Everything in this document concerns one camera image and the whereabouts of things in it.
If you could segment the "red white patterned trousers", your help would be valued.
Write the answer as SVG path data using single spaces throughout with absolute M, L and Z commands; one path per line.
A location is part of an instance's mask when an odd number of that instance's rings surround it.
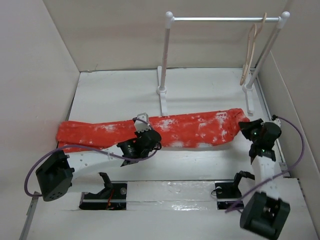
M 241 108 L 228 110 L 153 116 L 151 126 L 161 135 L 163 147 L 202 148 L 231 142 L 239 133 L 240 122 L 249 122 Z M 135 137 L 132 120 L 86 123 L 64 121 L 55 139 L 60 147 L 82 145 L 105 149 Z

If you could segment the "wooden clothes hanger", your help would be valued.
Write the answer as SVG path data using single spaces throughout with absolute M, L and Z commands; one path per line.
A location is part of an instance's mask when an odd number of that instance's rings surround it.
M 247 50 L 246 50 L 246 58 L 245 58 L 245 62 L 242 68 L 242 75 L 241 75 L 241 79 L 239 82 L 239 85 L 242 86 L 246 79 L 247 76 L 249 74 L 251 65 L 252 65 L 252 61 L 253 61 L 253 57 L 255 54 L 255 47 L 256 47 L 256 39 L 258 37 L 258 35 L 260 34 L 260 32 L 262 31 L 266 19 L 267 19 L 268 14 L 265 12 L 263 17 L 262 17 L 262 21 L 260 24 L 260 27 L 257 26 L 256 23 L 254 23 L 251 28 L 249 29 L 248 35 L 247 35 Z

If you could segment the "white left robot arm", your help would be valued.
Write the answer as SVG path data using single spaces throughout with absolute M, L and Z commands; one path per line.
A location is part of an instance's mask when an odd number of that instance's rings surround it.
M 50 154 L 35 172 L 43 200 L 51 202 L 68 192 L 87 192 L 107 198 L 112 184 L 106 168 L 124 167 L 147 160 L 162 147 L 162 137 L 153 129 L 136 132 L 135 135 L 135 138 L 102 150 L 86 147 L 85 151 L 80 152 L 65 153 L 61 149 Z M 92 187 L 87 181 L 78 180 L 89 174 L 98 174 L 103 181 Z

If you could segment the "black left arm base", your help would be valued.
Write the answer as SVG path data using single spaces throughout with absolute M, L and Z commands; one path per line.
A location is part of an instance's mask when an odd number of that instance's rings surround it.
M 127 209 L 126 181 L 112 182 L 105 172 L 100 172 L 103 188 L 98 193 L 83 192 L 79 209 L 84 211 L 124 211 Z

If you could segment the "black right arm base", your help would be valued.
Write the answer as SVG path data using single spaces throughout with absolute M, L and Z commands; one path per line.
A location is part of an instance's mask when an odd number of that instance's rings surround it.
M 237 172 L 233 180 L 218 180 L 214 182 L 214 189 L 211 192 L 217 199 L 217 209 L 228 209 L 237 199 L 242 196 L 239 184 L 242 178 L 255 180 L 255 176 L 248 171 Z

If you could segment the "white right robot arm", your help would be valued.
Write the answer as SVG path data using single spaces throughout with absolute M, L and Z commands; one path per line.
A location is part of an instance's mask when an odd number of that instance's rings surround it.
M 279 121 L 262 119 L 238 123 L 243 136 L 251 141 L 250 164 L 253 169 L 254 187 L 237 180 L 231 191 L 237 197 L 250 197 L 240 216 L 242 229 L 268 240 L 277 240 L 291 211 L 290 204 L 283 201 L 274 181 L 276 154 L 273 150 L 282 130 Z

